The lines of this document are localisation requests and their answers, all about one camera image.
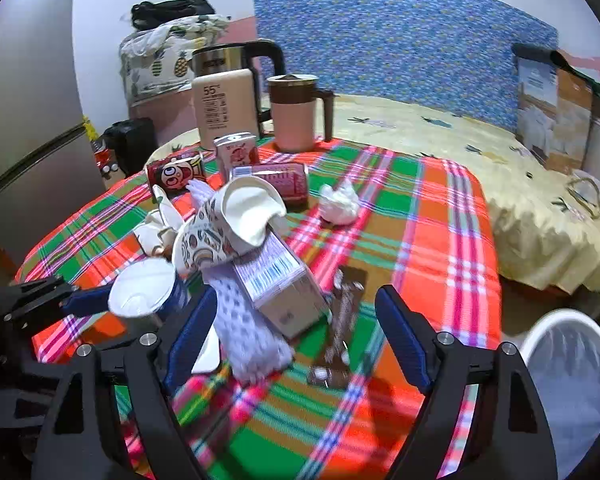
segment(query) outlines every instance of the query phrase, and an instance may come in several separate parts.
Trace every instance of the soda can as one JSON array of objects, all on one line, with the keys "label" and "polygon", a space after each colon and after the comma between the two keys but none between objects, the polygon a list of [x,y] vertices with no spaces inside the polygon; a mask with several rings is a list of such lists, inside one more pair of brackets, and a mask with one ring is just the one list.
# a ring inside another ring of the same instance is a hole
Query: soda can
[{"label": "soda can", "polygon": [[214,140],[218,171],[225,182],[229,181],[233,168],[260,163],[256,140],[258,137],[250,133],[231,134]]},{"label": "soda can", "polygon": [[269,182],[288,207],[303,208],[309,205],[309,170],[305,164],[255,164],[231,171],[231,178],[245,175],[257,176]]},{"label": "soda can", "polygon": [[155,332],[189,301],[175,267],[163,258],[132,263],[117,276],[109,292],[109,311],[134,333]]},{"label": "soda can", "polygon": [[206,182],[202,155],[193,146],[147,164],[144,171],[149,189],[157,184],[169,198],[186,192],[189,180],[196,178]]}]

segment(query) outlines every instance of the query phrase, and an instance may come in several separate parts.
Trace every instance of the refrigerator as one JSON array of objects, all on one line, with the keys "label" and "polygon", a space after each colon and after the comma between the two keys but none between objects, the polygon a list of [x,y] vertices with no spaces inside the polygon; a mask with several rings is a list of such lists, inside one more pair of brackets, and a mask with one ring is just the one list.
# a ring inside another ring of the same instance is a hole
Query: refrigerator
[{"label": "refrigerator", "polygon": [[82,127],[72,0],[1,0],[1,248],[19,266],[104,190]]}]

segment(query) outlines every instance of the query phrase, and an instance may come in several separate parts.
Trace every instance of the dotted fabric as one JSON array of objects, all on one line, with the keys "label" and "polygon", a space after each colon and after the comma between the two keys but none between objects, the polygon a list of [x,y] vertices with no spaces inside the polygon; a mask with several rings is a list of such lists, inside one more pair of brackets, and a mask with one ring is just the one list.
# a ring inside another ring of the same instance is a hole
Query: dotted fabric
[{"label": "dotted fabric", "polygon": [[243,384],[256,383],[273,371],[289,366],[293,349],[254,309],[238,284],[234,266],[210,267],[203,270],[202,277],[218,296],[214,327],[234,377]]},{"label": "dotted fabric", "polygon": [[[287,73],[315,74],[338,94],[417,103],[511,131],[518,109],[511,44],[558,43],[555,27],[498,0],[253,3],[258,36],[282,47]],[[261,62],[272,75],[270,60]]]}]

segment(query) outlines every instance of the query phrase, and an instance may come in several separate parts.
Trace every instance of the brown mug lid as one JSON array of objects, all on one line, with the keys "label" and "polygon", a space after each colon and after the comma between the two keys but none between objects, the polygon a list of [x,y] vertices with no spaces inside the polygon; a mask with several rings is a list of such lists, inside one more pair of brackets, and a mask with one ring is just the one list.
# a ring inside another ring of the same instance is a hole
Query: brown mug lid
[{"label": "brown mug lid", "polygon": [[318,76],[312,74],[286,74],[267,78],[267,82],[270,85],[277,86],[304,86],[311,85],[316,81],[318,81]]}]

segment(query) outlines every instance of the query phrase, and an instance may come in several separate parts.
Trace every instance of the yellow bedsheet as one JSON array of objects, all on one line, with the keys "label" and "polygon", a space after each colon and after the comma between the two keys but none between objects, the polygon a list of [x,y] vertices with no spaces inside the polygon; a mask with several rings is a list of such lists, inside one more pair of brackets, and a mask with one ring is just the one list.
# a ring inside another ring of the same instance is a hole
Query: yellow bedsheet
[{"label": "yellow bedsheet", "polygon": [[[266,98],[263,105],[268,106]],[[272,130],[272,124],[265,128]],[[572,293],[583,284],[600,291],[600,218],[591,220],[567,193],[567,175],[545,170],[512,133],[420,105],[340,95],[333,135],[466,166],[484,190],[503,276],[538,289],[556,285]],[[181,134],[154,158],[197,140],[197,129]],[[560,197],[571,209],[552,205]]]}]

